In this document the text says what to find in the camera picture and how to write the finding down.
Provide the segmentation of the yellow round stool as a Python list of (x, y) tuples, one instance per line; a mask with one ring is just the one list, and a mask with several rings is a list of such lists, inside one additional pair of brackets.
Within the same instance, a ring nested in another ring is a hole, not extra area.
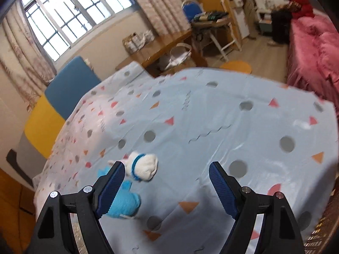
[(246, 74), (252, 73), (252, 67), (247, 62), (240, 60), (226, 62), (223, 65), (221, 65), (220, 68)]

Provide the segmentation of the ornate gold tissue box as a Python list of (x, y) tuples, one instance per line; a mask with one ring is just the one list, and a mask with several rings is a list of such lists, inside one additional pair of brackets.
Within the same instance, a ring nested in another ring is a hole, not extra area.
[(335, 208), (326, 208), (315, 230), (304, 244), (305, 253), (317, 254), (324, 253), (325, 248), (329, 246), (331, 239), (334, 238), (338, 230), (338, 210)]

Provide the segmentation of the wooden desk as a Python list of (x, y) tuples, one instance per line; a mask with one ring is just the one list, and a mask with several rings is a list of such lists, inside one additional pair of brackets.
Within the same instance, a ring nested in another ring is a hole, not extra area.
[(180, 43), (192, 46), (191, 56), (196, 66), (207, 67), (206, 59), (193, 47), (192, 32), (187, 30), (171, 35), (157, 36), (152, 42), (145, 44), (139, 51), (124, 59), (123, 62), (116, 66), (115, 70), (120, 70), (133, 61), (138, 62), (143, 68), (147, 68)]

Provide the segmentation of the bags on desk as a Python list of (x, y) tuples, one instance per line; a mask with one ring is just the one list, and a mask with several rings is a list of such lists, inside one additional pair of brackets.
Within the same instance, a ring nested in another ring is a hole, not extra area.
[(152, 42), (155, 39), (153, 31), (147, 30), (141, 35), (133, 33), (122, 40), (122, 44), (128, 54), (133, 54), (142, 49), (146, 44)]

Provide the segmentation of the blue plush toy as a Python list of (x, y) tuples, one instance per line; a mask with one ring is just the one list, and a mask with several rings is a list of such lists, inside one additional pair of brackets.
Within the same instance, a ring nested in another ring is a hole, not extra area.
[(137, 193), (131, 192), (132, 181), (126, 179), (121, 184), (107, 216), (111, 218), (132, 218), (141, 205), (141, 198)]

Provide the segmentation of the window with grille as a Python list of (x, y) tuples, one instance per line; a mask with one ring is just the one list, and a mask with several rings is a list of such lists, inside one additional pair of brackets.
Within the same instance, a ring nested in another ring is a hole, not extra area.
[(35, 37), (52, 61), (135, 0), (21, 0)]

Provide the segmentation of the pink bed cover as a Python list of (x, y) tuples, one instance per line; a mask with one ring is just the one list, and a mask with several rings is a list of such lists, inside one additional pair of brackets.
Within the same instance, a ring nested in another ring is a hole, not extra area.
[(314, 92), (338, 109), (338, 31), (328, 17), (293, 19), (287, 84)]

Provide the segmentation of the beige patterned curtain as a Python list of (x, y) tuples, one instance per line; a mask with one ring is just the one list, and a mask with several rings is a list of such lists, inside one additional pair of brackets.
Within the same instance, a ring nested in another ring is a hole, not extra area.
[(160, 36), (191, 29), (182, 10), (182, 0), (135, 0)]

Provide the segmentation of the grey yellow blue sofa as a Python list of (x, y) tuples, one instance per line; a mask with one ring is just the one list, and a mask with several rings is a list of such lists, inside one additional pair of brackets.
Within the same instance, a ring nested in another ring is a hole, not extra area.
[(6, 161), (29, 186), (33, 186), (33, 178), (42, 172), (60, 130), (79, 100), (100, 82), (89, 63), (77, 56), (38, 99), (18, 146), (6, 155)]

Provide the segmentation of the blue folding chair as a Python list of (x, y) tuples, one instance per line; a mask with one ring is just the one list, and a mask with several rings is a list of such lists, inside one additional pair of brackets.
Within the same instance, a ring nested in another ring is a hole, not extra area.
[(182, 11), (184, 15), (186, 16), (186, 19), (189, 22), (192, 22), (192, 20), (197, 16), (201, 15), (203, 13), (203, 10), (200, 7), (200, 4), (195, 2), (194, 0), (185, 0), (182, 3)]

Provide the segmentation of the white glove blue stripe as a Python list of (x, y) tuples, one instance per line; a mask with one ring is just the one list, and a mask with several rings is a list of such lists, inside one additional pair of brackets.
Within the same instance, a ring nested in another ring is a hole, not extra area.
[(125, 175), (138, 182), (149, 182), (158, 169), (158, 157), (155, 154), (133, 151), (123, 157), (120, 162), (125, 167)]

